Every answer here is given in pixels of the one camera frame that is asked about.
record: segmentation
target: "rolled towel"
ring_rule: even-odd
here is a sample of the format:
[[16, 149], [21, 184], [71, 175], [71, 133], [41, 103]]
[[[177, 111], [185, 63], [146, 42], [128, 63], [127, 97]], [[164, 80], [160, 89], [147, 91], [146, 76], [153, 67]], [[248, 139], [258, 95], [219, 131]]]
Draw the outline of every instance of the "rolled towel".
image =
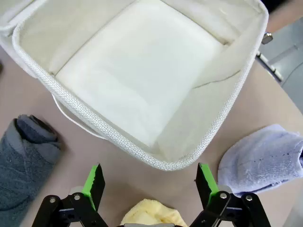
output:
[[20, 225], [59, 158], [57, 136], [34, 116], [14, 119], [0, 141], [0, 225]]
[[173, 223], [187, 227], [177, 210], [168, 208], [156, 200], [147, 199], [139, 202], [124, 216], [121, 225], [126, 223], [143, 225]]
[[218, 183], [241, 196], [280, 186], [303, 176], [303, 138], [270, 125], [241, 139], [223, 156]]

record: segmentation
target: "dark crease line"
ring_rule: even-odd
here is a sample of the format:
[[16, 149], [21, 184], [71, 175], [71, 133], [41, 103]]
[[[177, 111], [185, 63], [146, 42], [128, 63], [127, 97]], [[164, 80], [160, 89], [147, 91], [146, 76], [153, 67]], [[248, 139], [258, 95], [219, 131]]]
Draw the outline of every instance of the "dark crease line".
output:
[[192, 88], [192, 89], [200, 88], [200, 87], [205, 86], [205, 85], [208, 85], [208, 84], [210, 84], [210, 83], [217, 83], [217, 82], [225, 81], [225, 80], [227, 80], [227, 79], [233, 77], [234, 75], [236, 75], [236, 74], [237, 74], [238, 72], [240, 72], [240, 71], [241, 71], [241, 70], [238, 70], [237, 72], [235, 72], [234, 74], [232, 74], [231, 76], [229, 76], [229, 77], [227, 77], [227, 78], [224, 78], [224, 79], [221, 79], [221, 80], [211, 81], [211, 82], [208, 82], [208, 83], [199, 85], [199, 86], [197, 86], [197, 87], [194, 87], [194, 88]]

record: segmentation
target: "dark gray towel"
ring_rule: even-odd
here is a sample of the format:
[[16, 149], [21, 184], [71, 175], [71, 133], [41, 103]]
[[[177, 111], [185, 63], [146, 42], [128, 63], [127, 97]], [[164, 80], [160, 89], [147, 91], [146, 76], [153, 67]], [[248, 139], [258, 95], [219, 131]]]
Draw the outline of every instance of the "dark gray towel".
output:
[[57, 136], [34, 116], [14, 119], [0, 142], [0, 226], [19, 226], [59, 158]]

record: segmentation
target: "screw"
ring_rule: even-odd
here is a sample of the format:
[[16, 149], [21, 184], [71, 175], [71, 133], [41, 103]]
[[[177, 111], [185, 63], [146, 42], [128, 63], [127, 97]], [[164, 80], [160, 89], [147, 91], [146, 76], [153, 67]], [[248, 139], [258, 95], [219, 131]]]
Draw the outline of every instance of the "screw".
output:
[[79, 195], [75, 195], [74, 199], [75, 199], [75, 200], [79, 200], [79, 199], [80, 199], [80, 196], [79, 196]]
[[220, 194], [220, 198], [225, 200], [225, 199], [227, 198], [227, 194], [221, 193], [221, 194]]
[[252, 196], [251, 195], [247, 195], [245, 198], [246, 198], [247, 201], [252, 201]]
[[49, 201], [50, 201], [50, 203], [54, 203], [56, 201], [56, 198], [55, 197], [51, 197], [51, 199]]

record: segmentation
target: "table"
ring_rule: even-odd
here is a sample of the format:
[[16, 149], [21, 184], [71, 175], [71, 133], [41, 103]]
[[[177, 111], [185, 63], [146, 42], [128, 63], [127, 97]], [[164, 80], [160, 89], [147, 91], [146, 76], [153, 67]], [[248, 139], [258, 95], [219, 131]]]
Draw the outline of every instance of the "table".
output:
[[[279, 123], [303, 133], [303, 117], [275, 80], [255, 62], [233, 108], [202, 156], [191, 166], [174, 172], [154, 169], [136, 160], [106, 140], [98, 139], [67, 120], [51, 94], [37, 79], [28, 76], [0, 48], [4, 71], [0, 74], [0, 135], [12, 118], [33, 114], [49, 123], [64, 142], [62, 157], [23, 221], [30, 227], [43, 198], [55, 194], [62, 199], [70, 189], [84, 185], [92, 165], [103, 168], [106, 187], [99, 213], [115, 227], [124, 214], [144, 198], [176, 208], [191, 224], [203, 209], [196, 189], [197, 163], [208, 163], [214, 175], [225, 151], [242, 137], [264, 126]], [[273, 227], [285, 222], [303, 185], [303, 179], [259, 194]]]

